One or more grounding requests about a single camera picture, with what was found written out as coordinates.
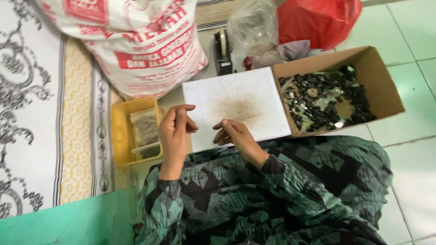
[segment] clear plastic bag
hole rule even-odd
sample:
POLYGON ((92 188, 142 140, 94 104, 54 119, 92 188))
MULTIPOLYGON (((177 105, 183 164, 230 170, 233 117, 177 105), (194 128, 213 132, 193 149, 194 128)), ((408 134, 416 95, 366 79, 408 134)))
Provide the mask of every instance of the clear plastic bag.
POLYGON ((279 43, 277 6, 271 0, 249 0, 227 22, 233 54, 261 54, 279 43))

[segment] sleeve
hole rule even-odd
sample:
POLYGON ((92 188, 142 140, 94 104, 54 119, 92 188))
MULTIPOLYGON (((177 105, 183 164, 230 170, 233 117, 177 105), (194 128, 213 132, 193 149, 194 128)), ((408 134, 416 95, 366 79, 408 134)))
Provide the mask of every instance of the sleeve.
POLYGON ((177 245, 185 239, 183 201, 178 180, 153 180, 144 185, 144 225, 135 245, 177 245))
POLYGON ((386 245, 368 221, 355 215, 323 184, 312 182, 292 164, 271 155, 261 173, 263 186, 274 196, 285 199, 287 211, 309 227, 312 242, 386 245))

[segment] yellow plastic container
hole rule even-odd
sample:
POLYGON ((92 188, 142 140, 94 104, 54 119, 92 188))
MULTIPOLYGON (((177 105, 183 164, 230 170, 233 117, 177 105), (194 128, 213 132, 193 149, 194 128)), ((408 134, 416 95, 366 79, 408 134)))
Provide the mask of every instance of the yellow plastic container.
POLYGON ((153 97, 144 97, 123 103, 112 105, 111 107, 111 126, 112 126, 112 146, 113 160, 120 166, 129 166, 143 163, 162 157, 162 145, 159 142, 160 153, 155 157, 136 160, 132 150, 136 147, 133 138, 132 123, 130 114, 146 109, 154 108, 156 111, 157 125, 162 121, 162 112, 159 110, 157 100, 153 97))

